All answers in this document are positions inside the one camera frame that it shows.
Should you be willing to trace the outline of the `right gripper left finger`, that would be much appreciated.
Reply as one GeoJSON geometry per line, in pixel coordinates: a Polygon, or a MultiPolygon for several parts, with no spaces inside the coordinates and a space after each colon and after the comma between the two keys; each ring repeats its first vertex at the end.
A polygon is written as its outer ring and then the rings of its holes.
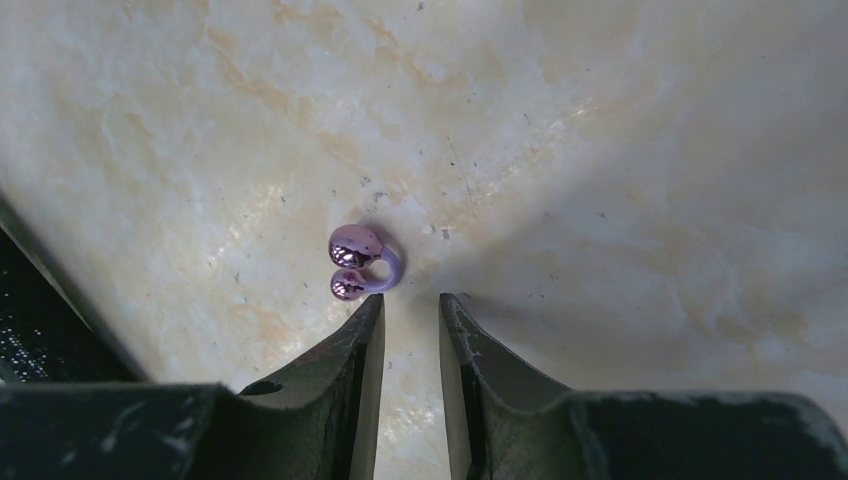
{"type": "Polygon", "coordinates": [[[240,392],[221,384],[1,390],[5,479],[370,479],[384,299],[240,392]]]}

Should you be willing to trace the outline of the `purple earbud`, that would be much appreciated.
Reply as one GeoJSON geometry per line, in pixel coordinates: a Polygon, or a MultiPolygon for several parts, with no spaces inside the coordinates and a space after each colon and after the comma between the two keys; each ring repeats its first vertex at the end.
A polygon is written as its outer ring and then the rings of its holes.
{"type": "Polygon", "coordinates": [[[402,279],[404,264],[398,254],[365,225],[346,224],[336,228],[328,241],[328,254],[338,267],[330,280],[330,291],[338,300],[354,301],[366,294],[384,293],[402,279]],[[388,266],[386,278],[365,276],[375,262],[388,266]]]}

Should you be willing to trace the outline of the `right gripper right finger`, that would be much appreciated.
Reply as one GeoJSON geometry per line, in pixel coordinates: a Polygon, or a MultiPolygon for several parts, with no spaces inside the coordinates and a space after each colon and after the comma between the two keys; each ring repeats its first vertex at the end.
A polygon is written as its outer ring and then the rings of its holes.
{"type": "Polygon", "coordinates": [[[454,479],[843,479],[814,402],[739,391],[583,391],[489,335],[453,294],[439,349],[454,479]]]}

